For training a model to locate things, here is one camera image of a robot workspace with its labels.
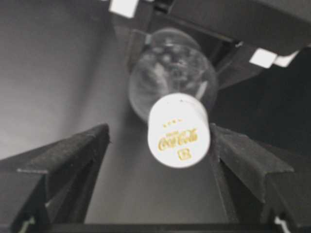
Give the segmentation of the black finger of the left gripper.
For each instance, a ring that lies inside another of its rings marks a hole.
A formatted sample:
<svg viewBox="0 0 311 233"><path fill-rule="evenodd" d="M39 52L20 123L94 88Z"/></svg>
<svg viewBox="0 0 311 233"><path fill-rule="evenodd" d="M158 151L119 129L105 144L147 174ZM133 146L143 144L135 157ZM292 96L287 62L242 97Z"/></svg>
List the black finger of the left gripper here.
<svg viewBox="0 0 311 233"><path fill-rule="evenodd" d="M136 29L130 32L125 54L126 67L129 73L132 72L141 54L145 48L149 47L150 43L150 34Z"/></svg>
<svg viewBox="0 0 311 233"><path fill-rule="evenodd" d="M257 47L240 42L216 64L219 89L225 89L260 74L262 67L250 63Z"/></svg>

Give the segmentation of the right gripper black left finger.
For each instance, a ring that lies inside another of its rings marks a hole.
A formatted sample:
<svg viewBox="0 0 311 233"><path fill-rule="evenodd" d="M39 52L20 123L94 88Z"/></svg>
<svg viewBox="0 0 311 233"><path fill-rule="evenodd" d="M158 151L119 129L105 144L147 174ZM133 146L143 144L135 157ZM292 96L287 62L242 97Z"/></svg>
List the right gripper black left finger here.
<svg viewBox="0 0 311 233"><path fill-rule="evenodd" d="M100 124L0 162L0 230L36 225L82 224L109 145Z"/></svg>

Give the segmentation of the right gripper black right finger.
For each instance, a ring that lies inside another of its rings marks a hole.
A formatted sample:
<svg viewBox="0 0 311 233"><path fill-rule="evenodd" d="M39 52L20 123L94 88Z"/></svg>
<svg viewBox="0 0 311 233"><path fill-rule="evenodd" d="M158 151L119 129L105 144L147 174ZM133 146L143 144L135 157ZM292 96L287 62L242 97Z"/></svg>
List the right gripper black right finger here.
<svg viewBox="0 0 311 233"><path fill-rule="evenodd" d="M209 159L229 223L311 225L311 157L210 125Z"/></svg>

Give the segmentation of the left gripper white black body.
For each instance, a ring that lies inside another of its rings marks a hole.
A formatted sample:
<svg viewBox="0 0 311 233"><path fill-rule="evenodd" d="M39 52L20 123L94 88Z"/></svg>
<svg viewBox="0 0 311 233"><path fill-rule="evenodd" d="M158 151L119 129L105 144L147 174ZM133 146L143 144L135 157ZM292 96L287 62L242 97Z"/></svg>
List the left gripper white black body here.
<svg viewBox="0 0 311 233"><path fill-rule="evenodd" d="M311 44L309 0L174 0L167 16L255 47L248 62L287 67Z"/></svg>

